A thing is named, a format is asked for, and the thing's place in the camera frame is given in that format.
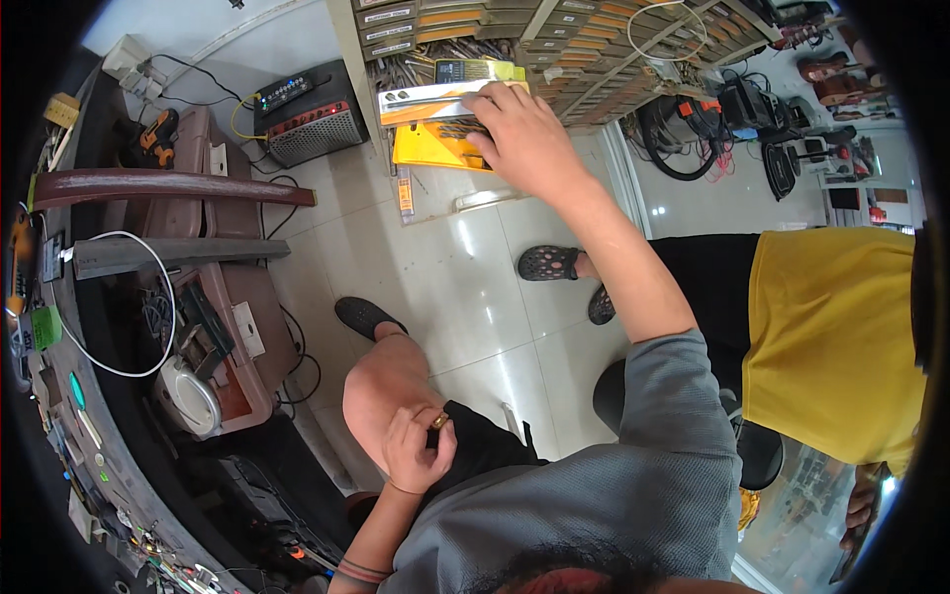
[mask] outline yellow cable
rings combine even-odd
[[[237,105],[235,105],[235,110],[231,112],[231,130],[232,130],[235,134],[237,134],[240,138],[246,138],[246,139],[249,140],[249,141],[253,141],[253,140],[266,141],[266,140],[267,140],[267,137],[266,137],[266,136],[248,136],[248,135],[246,135],[246,134],[241,134],[241,133],[238,132],[238,130],[235,128],[235,116],[238,114],[238,110],[240,109],[240,107],[241,107],[242,105],[244,105],[244,104],[247,102],[248,99],[260,99],[260,93],[254,93],[253,95],[248,95],[248,96],[245,97],[244,99],[241,99],[241,100],[240,100],[240,103],[238,103]]]

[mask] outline person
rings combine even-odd
[[[742,416],[856,465],[842,548],[871,515],[880,465],[901,478],[914,449],[926,381],[911,324],[915,244],[879,227],[650,241],[693,309],[712,374],[741,394]],[[526,250],[518,271],[600,278],[587,254],[551,245]],[[613,317],[603,287],[591,304],[594,323]]]
[[[633,343],[622,431],[539,460],[435,392],[403,324],[341,298],[339,319],[375,342],[347,376],[344,418],[389,480],[330,592],[751,592],[727,581],[741,461],[689,304],[544,101],[492,83],[463,103],[491,134],[469,141],[597,263]]]

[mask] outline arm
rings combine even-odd
[[[463,99],[491,132],[468,140],[498,175],[550,204],[597,267],[631,342],[696,327],[650,244],[580,161],[551,108],[520,86],[486,85]]]
[[[389,480],[360,527],[330,582],[330,594],[374,592],[392,574],[392,559],[402,544],[429,487],[445,476],[455,456],[455,428],[439,430],[438,450],[426,449],[429,426],[441,409],[399,409],[392,417],[383,457]]]

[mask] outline black hair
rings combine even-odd
[[[603,541],[581,545],[555,543],[519,553],[501,572],[476,579],[463,592],[494,594],[503,586],[517,589],[549,571],[566,567],[590,569],[610,578],[593,594],[654,594],[667,577],[666,571],[649,554],[624,553]],[[552,590],[550,594],[560,592]]]

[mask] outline forearm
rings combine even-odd
[[[597,267],[631,342],[696,327],[670,271],[593,176],[546,198]]]
[[[330,583],[330,594],[375,591],[392,573],[392,558],[412,526],[421,494],[386,483]]]

